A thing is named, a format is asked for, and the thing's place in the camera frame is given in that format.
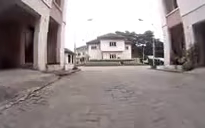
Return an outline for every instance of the concrete pavement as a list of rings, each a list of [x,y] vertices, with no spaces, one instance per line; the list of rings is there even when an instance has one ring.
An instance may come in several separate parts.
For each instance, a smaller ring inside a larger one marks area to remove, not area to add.
[[[1,113],[0,128],[205,128],[205,75],[82,68]]]

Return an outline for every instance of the balcony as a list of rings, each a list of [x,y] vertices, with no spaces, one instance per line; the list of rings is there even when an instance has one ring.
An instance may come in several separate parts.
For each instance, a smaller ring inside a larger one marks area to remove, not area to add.
[[[166,15],[167,18],[167,26],[168,28],[172,28],[182,22],[179,8],[174,9],[169,14]]]

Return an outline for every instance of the road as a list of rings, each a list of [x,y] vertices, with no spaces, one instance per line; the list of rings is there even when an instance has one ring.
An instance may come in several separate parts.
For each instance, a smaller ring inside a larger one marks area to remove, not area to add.
[[[4,111],[0,128],[205,128],[205,75],[85,67]]]

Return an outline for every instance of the house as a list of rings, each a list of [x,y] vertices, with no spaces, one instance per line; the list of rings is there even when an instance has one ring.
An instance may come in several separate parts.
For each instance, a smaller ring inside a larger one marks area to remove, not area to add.
[[[197,47],[198,66],[205,66],[205,0],[159,0],[164,32],[165,65]]]
[[[89,60],[132,59],[131,43],[125,37],[113,33],[87,42]]]
[[[62,69],[66,0],[0,0],[0,69]]]
[[[88,49],[87,46],[81,46],[76,48],[76,63],[77,64],[84,64],[88,61]]]
[[[74,68],[75,53],[68,48],[65,48],[65,70],[71,70]]]

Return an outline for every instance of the overcast sky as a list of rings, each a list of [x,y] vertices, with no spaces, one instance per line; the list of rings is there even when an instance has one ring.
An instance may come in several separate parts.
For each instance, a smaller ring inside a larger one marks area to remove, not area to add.
[[[126,30],[152,30],[163,40],[158,0],[68,0],[66,48],[73,50],[74,42],[82,46],[99,35]]]

